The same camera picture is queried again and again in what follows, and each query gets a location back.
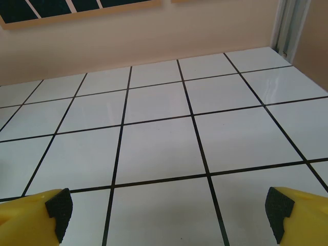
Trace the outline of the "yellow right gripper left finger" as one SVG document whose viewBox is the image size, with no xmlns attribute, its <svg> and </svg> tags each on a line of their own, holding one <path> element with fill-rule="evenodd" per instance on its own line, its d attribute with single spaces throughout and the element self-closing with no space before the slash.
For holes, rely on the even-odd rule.
<svg viewBox="0 0 328 246">
<path fill-rule="evenodd" d="M 72 211 L 68 188 L 1 203 L 1 245 L 60 245 Z"/>
</svg>

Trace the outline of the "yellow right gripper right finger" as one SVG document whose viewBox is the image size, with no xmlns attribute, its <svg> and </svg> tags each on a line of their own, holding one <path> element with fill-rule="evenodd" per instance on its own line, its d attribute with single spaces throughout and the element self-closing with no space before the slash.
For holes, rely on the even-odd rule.
<svg viewBox="0 0 328 246">
<path fill-rule="evenodd" d="M 270 187 L 265 212 L 278 245 L 327 246 L 327 197 Z"/>
</svg>

